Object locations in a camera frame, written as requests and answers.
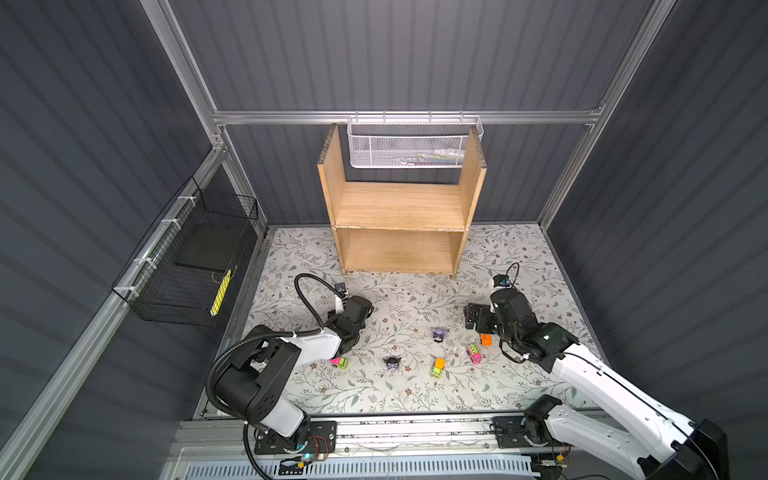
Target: shelf board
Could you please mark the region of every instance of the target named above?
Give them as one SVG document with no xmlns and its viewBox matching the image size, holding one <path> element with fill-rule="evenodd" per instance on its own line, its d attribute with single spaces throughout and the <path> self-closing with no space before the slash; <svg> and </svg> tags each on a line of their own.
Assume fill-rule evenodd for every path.
<svg viewBox="0 0 768 480">
<path fill-rule="evenodd" d="M 460 232 L 467 220 L 458 185 L 346 182 L 335 226 Z"/>
<path fill-rule="evenodd" d="M 449 232 L 346 228 L 336 231 L 346 270 L 453 273 Z"/>
</svg>

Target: floral pattern surface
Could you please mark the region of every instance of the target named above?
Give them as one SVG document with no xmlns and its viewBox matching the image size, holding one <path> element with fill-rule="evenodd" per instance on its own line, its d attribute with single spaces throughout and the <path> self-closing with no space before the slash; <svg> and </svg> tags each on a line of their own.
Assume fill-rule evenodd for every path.
<svg viewBox="0 0 768 480">
<path fill-rule="evenodd" d="M 316 324 L 293 288 L 298 273 L 309 272 L 329 283 L 345 282 L 352 295 L 370 300 L 375 310 L 360 341 L 345 356 L 349 368 L 329 361 L 297 366 L 285 394 L 312 413 L 447 412 L 524 409 L 542 393 L 574 407 L 595 404 L 529 362 L 503 357 L 498 337 L 481 346 L 480 336 L 464 328 L 462 307 L 488 303 L 489 279 L 520 263 L 516 286 L 540 322 L 555 322 L 576 335 L 595 355 L 594 341 L 558 269 L 541 228 L 535 224 L 473 226 L 456 280 L 447 275 L 360 273 L 343 276 L 330 228 L 280 228 L 266 260 L 244 333 L 258 324 L 298 330 Z M 333 308 L 327 289 L 311 279 L 302 291 L 325 318 Z M 447 329 L 443 343 L 432 328 Z M 473 365 L 466 349 L 474 343 L 482 361 Z M 384 359 L 400 358 L 389 371 Z M 445 359 L 442 377 L 430 372 Z"/>
</svg>

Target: dark gray wall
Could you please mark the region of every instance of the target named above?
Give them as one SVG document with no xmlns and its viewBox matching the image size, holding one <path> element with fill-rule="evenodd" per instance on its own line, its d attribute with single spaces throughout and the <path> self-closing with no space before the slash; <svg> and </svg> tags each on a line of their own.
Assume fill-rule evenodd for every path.
<svg viewBox="0 0 768 480">
<path fill-rule="evenodd" d="M 227 130 L 271 224 L 329 222 L 316 166 L 329 126 Z M 340 130 L 347 180 L 458 183 L 458 168 L 352 168 L 346 127 Z M 486 125 L 488 174 L 475 220 L 536 220 L 583 131 L 581 125 Z"/>
<path fill-rule="evenodd" d="M 138 1 L 0 2 L 0 445 L 209 149 Z M 214 344 L 129 316 L 28 478 L 155 475 Z"/>
<path fill-rule="evenodd" d="M 643 0 L 173 0 L 220 110 L 595 107 Z"/>
<path fill-rule="evenodd" d="M 768 3 L 678 2 L 549 233 L 609 360 L 729 435 L 768 429 Z"/>
</svg>

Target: metal wire basket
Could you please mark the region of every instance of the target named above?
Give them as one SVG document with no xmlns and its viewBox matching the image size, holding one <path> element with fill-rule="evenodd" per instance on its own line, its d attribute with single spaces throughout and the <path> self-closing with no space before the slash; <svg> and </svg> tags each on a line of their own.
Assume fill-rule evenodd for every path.
<svg viewBox="0 0 768 480">
<path fill-rule="evenodd" d="M 226 322 L 258 243 L 257 220 L 256 199 L 198 189 L 176 218 L 163 220 L 157 246 L 126 263 L 123 272 L 141 263 L 133 283 L 113 291 L 147 321 Z"/>
<path fill-rule="evenodd" d="M 354 168 L 461 168 L 467 137 L 480 119 L 460 123 L 360 123 L 347 125 L 349 163 Z"/>
</svg>

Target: white mesh basket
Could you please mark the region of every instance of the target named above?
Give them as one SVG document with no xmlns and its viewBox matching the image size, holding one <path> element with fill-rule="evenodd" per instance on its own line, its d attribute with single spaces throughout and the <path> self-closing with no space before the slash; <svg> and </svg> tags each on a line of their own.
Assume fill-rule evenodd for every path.
<svg viewBox="0 0 768 480">
<path fill-rule="evenodd" d="M 472 127 L 482 124 L 359 123 L 347 125 L 349 162 L 354 168 L 461 168 Z"/>
</svg>

